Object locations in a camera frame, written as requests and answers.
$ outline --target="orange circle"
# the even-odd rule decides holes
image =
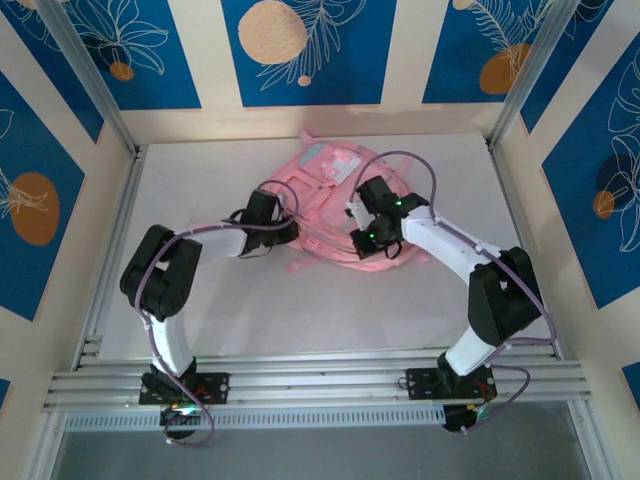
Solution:
[[[528,43],[519,43],[514,45],[509,50],[505,50],[494,55],[489,60],[480,74],[480,88],[484,93],[489,95],[502,95],[507,93],[513,81],[516,79],[515,75],[511,78],[511,61],[515,57],[515,71],[520,71],[520,67],[524,63],[527,55],[529,55],[531,45]]]
[[[602,190],[593,199],[593,211],[596,212],[598,217],[606,220],[613,213],[615,203],[616,200],[613,198],[613,193]]]
[[[302,75],[298,79],[298,85],[300,85],[301,87],[308,87],[309,85],[311,85],[311,77],[307,75]]]
[[[113,75],[117,80],[120,80],[121,82],[128,82],[130,80],[133,80],[133,69],[126,63],[113,62],[109,66],[109,71],[111,72],[111,75]]]
[[[60,199],[56,187],[40,173],[23,173],[13,182],[9,197],[18,204],[11,208],[11,222],[16,233],[25,242],[36,246],[49,243],[56,234],[60,220]],[[21,194],[46,197],[34,208],[21,202]]]

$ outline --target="metal frame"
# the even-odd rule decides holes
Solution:
[[[547,20],[540,28],[531,52],[518,72],[505,98],[502,111],[491,129],[488,140],[489,151],[494,151],[500,145],[509,127],[517,118],[580,1],[558,0],[551,7]]]
[[[497,147],[517,117],[579,1],[558,1],[552,7],[548,21],[543,25],[534,42],[531,55],[508,94],[488,141],[498,180],[523,244],[529,243],[531,235],[524,221],[522,206],[518,203],[518,197],[514,194],[512,184],[502,168]],[[51,30],[96,107],[113,128],[120,144],[132,157],[135,156],[138,149],[117,104],[62,7],[55,0],[35,2],[45,25]],[[122,427],[126,430],[157,428],[156,423],[152,421],[153,418],[157,418],[157,407],[141,407],[137,404],[139,377],[147,369],[148,361],[102,362],[98,358],[101,339],[96,335],[105,301],[115,288],[115,275],[145,155],[146,149],[129,171],[114,220],[113,233],[105,253],[103,273],[95,284],[91,307],[87,312],[71,366],[72,371],[58,372],[53,376],[44,413],[36,432],[37,441],[30,452],[25,479],[50,477],[65,427],[68,427],[69,431],[79,428],[104,431],[115,428],[114,424],[122,421]],[[541,285],[543,295],[545,288]],[[233,374],[228,405],[215,409],[222,424],[226,422],[222,419],[236,419],[229,420],[231,427],[282,427],[287,422],[290,423],[291,418],[300,418],[289,415],[302,414],[318,415],[303,417],[302,421],[305,423],[305,419],[310,419],[307,426],[317,428],[323,422],[327,423],[322,416],[323,413],[329,415],[338,411],[347,416],[341,416],[336,421],[340,423],[344,422],[345,418],[351,419],[351,425],[360,425],[363,422],[399,424],[394,422],[402,421],[424,424],[437,423],[434,419],[441,420],[438,413],[442,411],[441,405],[438,405],[438,402],[409,402],[407,392],[398,386],[397,380],[406,368],[434,366],[442,351],[443,349],[426,349],[210,357],[198,359],[198,363],[201,371],[226,371]],[[500,360],[508,365],[524,366],[531,370],[532,384],[521,397],[521,401],[568,402],[593,478],[620,478],[607,442],[602,438],[601,428],[590,402],[591,393],[580,364],[562,358],[562,350],[556,349],[555,346],[514,347],[505,352]],[[511,371],[496,371],[495,375],[500,392],[496,402],[504,401],[522,383],[518,374]],[[416,412],[420,411],[431,414],[418,419],[410,418],[411,414],[407,413],[414,412],[414,415],[417,415]],[[402,417],[400,412],[405,412],[407,417]]]
[[[76,344],[75,353],[71,363],[71,370],[78,368],[80,356],[85,348],[84,343],[88,338],[92,338],[97,333],[98,320],[105,308],[105,301],[108,299],[116,286],[115,277],[117,275],[118,266],[122,257],[122,249],[126,239],[129,221],[133,213],[133,205],[135,204],[140,179],[142,178],[142,169],[144,161],[147,157],[147,147],[140,150],[136,157],[136,161],[131,164],[127,175],[127,180],[120,196],[118,212],[113,221],[111,228],[111,236],[102,262],[102,274],[96,279],[91,303],[85,315],[85,319],[80,332],[80,338]]]
[[[138,405],[140,377],[146,360],[103,362],[95,344],[76,372],[54,374],[44,411],[154,410]],[[198,359],[201,372],[231,374],[228,408],[394,406],[417,404],[398,385],[407,368],[429,368],[444,349],[387,350],[362,353],[282,356],[228,356]],[[530,370],[532,382],[521,401],[589,400],[591,392],[577,361],[558,361],[550,347],[514,347],[500,359]],[[494,371],[499,396],[505,401],[522,385],[519,372]],[[482,399],[425,401],[425,405],[465,404]]]

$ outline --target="blue wallpaper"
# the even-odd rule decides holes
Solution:
[[[0,0],[0,10],[49,76],[87,134],[96,142],[104,123],[102,116],[60,53],[40,16],[17,0]]]
[[[0,378],[0,411],[2,411],[2,405],[4,405],[4,399],[7,398],[10,386],[11,382],[9,380]]]
[[[546,0],[451,0],[423,103],[504,100],[550,5]]]
[[[583,0],[520,111],[531,132],[569,74],[613,0]]]
[[[222,0],[245,107],[379,104],[395,0]]]
[[[201,107],[167,0],[69,0],[62,6],[122,110]],[[38,14],[17,0],[0,0],[0,9],[96,140],[102,119]]]
[[[640,286],[640,35],[543,164],[599,308]]]
[[[83,180],[0,74],[0,306],[34,319]]]

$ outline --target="metal post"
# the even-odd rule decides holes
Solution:
[[[131,132],[120,115],[120,109],[107,84],[65,13],[64,4],[56,0],[34,0],[34,4],[42,21],[51,32],[51,36],[60,47],[60,51],[69,62],[100,115],[111,126],[125,151],[131,155],[132,159],[135,159],[137,147]]]
[[[502,111],[489,134],[489,151],[491,152],[500,145],[511,123],[522,109],[558,40],[564,33],[564,29],[580,4],[580,0],[548,1],[554,2],[554,5],[551,6],[549,15],[540,28],[531,47],[531,52],[513,82]]]

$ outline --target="beige circle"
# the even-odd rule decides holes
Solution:
[[[451,3],[456,10],[466,10],[476,2],[475,0],[452,0]]]
[[[113,62],[111,65],[109,65],[109,71],[111,72],[111,75],[113,75],[121,82],[128,82],[130,80],[133,80],[133,69],[126,63]]]
[[[309,85],[311,85],[311,77],[307,75],[302,75],[298,79],[298,85],[300,85],[301,87],[308,87]]]
[[[58,0],[58,3],[68,2],[69,0]],[[31,10],[35,10],[36,6],[33,4],[33,0],[16,0],[20,5],[23,5]]]
[[[302,19],[276,0],[263,0],[251,7],[240,19],[238,36],[247,55],[264,65],[293,60],[307,44]]]

